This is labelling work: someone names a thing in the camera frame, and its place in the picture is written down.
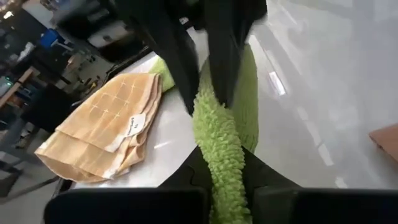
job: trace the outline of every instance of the white label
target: white label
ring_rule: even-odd
[[[131,116],[127,126],[126,137],[135,135],[142,131],[145,125],[145,113]]]

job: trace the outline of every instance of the textured fabric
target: textured fabric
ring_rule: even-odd
[[[163,59],[158,59],[155,65],[151,68],[149,73],[158,73],[162,77],[162,92],[166,92],[171,89],[175,84],[170,71],[167,68],[167,65]]]
[[[171,79],[162,59],[156,63],[154,70],[163,79]],[[243,50],[231,110],[218,104],[211,84],[208,60],[200,74],[193,128],[195,140],[209,164],[214,185],[211,222],[249,223],[251,217],[246,208],[242,182],[244,154],[241,146],[254,152],[259,135],[257,68],[250,46],[246,45]]]
[[[150,72],[159,73],[162,77],[163,92],[175,85],[166,63],[161,58],[156,61]],[[249,45],[246,45],[243,51],[232,111],[242,146],[254,153],[259,140],[257,67]]]
[[[145,157],[147,133],[160,103],[160,84],[162,80],[158,75],[146,75],[154,77],[153,85],[151,85],[149,97],[147,101],[143,103],[142,109],[135,110],[137,113],[145,113],[146,115],[143,129],[132,136],[124,136],[121,144],[114,152],[105,151],[94,144],[88,143],[86,139],[75,138],[63,131],[56,130],[38,150],[35,151],[35,154],[57,175],[76,182],[97,182],[112,179],[128,172],[130,166],[140,162]],[[120,86],[119,81],[129,83],[128,79],[134,80],[137,77],[140,78],[139,76],[141,75],[131,74],[131,76],[122,77],[122,79],[119,80],[115,79],[114,82],[111,81],[103,88],[99,89],[99,94],[97,94],[97,96],[101,96],[101,92],[106,92],[109,89],[107,85]],[[110,111],[111,106],[111,103],[102,104],[101,108]],[[79,116],[80,124],[89,122],[86,119],[90,119],[90,117],[84,115],[85,114]],[[69,117],[64,121],[63,125],[68,126],[65,123],[71,120],[72,119]],[[103,125],[105,126],[101,126],[101,123],[99,123],[96,128],[106,128],[107,124]],[[73,127],[75,129],[80,128],[78,125],[68,127]]]
[[[121,145],[129,119],[141,114],[155,74],[120,74],[85,100],[60,126],[63,132],[108,152]]]

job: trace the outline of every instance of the shiny floor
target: shiny floor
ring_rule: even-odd
[[[49,134],[45,131],[40,131],[32,144],[28,147],[28,152],[33,153],[43,141],[48,138]],[[12,156],[6,156],[3,160],[13,162],[17,159]],[[33,186],[47,179],[55,177],[45,166],[36,166],[32,164],[22,163],[17,166],[18,169],[23,169],[24,173],[18,178],[11,190],[11,194],[18,192],[27,187]],[[8,175],[5,172],[0,172],[1,178]],[[42,223],[42,216],[45,204],[51,199],[57,183],[52,183],[35,190],[29,194],[15,198],[4,205],[0,205],[0,223],[4,224],[40,224]]]
[[[398,2],[267,3],[267,20],[249,38],[259,74],[256,156],[305,187],[398,188],[398,163],[368,137],[398,122]],[[0,223],[39,223],[21,217],[37,217],[30,206],[46,200],[37,193],[0,205]]]

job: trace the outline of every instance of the folded towel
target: folded towel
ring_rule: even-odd
[[[81,139],[100,149],[114,152],[124,138],[129,120],[142,114],[157,91],[155,74],[120,74],[90,96],[57,131]]]
[[[141,85],[124,87],[133,83]],[[131,165],[144,159],[161,83],[156,74],[113,78],[79,106],[35,153],[57,175],[77,182],[97,182],[126,173]],[[114,96],[113,100],[109,101],[108,96]],[[120,99],[124,103],[113,103]],[[117,144],[104,133],[117,139]],[[117,146],[109,150],[108,145]]]

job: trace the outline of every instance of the green towel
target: green towel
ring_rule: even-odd
[[[163,90],[172,81],[165,63],[157,62],[151,72],[162,74]],[[212,223],[249,223],[242,169],[241,146],[251,152],[258,142],[257,71],[249,45],[243,50],[234,103],[231,110],[221,106],[211,85],[208,60],[200,72],[200,84],[194,101],[193,130],[203,158],[209,164],[213,180]]]

